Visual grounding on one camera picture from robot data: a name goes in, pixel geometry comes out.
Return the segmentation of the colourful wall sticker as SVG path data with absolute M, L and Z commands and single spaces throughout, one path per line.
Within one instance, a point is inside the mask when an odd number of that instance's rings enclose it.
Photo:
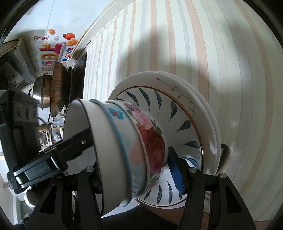
M 79 41 L 76 34 L 61 34 L 53 28 L 47 29 L 45 35 L 35 35 L 34 51 L 38 74 L 51 74 L 57 62 L 67 66 Z

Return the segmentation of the stainless steel pot with lid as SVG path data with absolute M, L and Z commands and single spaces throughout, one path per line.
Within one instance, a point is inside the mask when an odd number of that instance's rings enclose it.
M 51 85 L 52 76 L 44 74 L 36 79 L 33 88 L 28 92 L 29 96 L 38 101 L 37 105 L 41 109 L 50 107 Z

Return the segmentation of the white plate blue swirl rim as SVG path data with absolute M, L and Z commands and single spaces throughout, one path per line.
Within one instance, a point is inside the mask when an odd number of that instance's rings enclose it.
M 221 138 L 216 118 L 204 97 L 182 78 L 164 71 L 154 71 L 159 86 L 172 95 L 192 116 L 200 132 L 204 150 L 203 172 L 215 175 L 220 162 Z

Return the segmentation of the white plate blue leaf pattern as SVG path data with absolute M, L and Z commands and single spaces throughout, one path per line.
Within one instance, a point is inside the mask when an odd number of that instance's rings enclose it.
M 189 166 L 202 170 L 202 141 L 192 118 L 180 103 L 158 89 L 133 87 L 114 100 L 125 103 L 147 151 L 151 187 L 139 200 L 157 208 L 179 205 L 187 196 L 177 190 L 166 159 L 168 147 L 173 147 Z

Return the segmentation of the white bowl dark rim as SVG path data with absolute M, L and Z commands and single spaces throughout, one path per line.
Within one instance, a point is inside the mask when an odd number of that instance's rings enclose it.
M 64 122 L 63 130 L 63 139 L 67 140 L 73 137 L 75 134 L 90 128 L 90 114 L 91 114 L 91 105 L 89 101 L 82 99 L 75 99 L 71 102 L 67 109 L 66 118 Z M 75 158 L 74 160 L 69 161 L 67 172 L 69 175 L 76 174 L 86 169 L 89 166 L 93 166 L 95 163 L 98 164 L 96 157 L 95 144 L 88 149 L 84 150 L 82 155 Z M 103 200 L 103 191 L 101 195 L 96 196 L 98 198 L 98 206 L 102 215 L 105 215 L 109 212 L 104 210 L 104 200 Z

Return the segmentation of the black induction cooktop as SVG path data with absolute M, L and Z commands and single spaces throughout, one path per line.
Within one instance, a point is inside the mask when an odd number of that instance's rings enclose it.
M 65 106 L 68 108 L 69 104 L 77 98 L 83 97 L 84 76 L 86 69 L 87 53 L 84 53 L 79 61 L 75 64 L 74 68 L 68 69 L 68 86 L 67 98 Z

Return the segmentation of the floral bowl blue rim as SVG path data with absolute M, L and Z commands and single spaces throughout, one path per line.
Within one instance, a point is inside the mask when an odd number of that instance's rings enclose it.
M 168 158 L 166 135 L 149 112 L 126 101 L 107 101 L 127 151 L 132 173 L 133 198 L 152 189 L 159 181 Z

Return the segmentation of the striped cat table mat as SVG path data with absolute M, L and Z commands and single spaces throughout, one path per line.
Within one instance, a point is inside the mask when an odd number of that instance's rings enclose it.
M 223 170 L 256 221 L 282 205 L 282 47 L 243 1 L 134 1 L 87 47 L 83 97 L 127 76 L 175 74 L 207 100 L 231 155 Z

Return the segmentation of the white plate pink flower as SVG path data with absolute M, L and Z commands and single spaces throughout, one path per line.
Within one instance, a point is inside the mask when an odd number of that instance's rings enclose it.
M 149 112 L 180 158 L 205 174 L 216 174 L 221 146 L 218 125 L 209 105 L 188 82 L 167 72 L 140 72 L 118 84 L 109 100 L 130 102 Z

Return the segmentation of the plain white bowl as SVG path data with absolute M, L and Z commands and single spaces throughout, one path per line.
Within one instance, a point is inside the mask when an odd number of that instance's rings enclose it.
M 103 103 L 89 100 L 90 125 L 102 182 L 104 210 L 126 206 L 131 201 L 132 182 L 126 150 L 110 113 Z

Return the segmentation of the black wok with food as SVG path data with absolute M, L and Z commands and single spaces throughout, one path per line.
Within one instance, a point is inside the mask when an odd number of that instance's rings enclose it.
M 50 93 L 50 115 L 56 116 L 61 112 L 65 104 L 65 91 L 67 84 L 66 68 L 60 63 L 55 62 Z

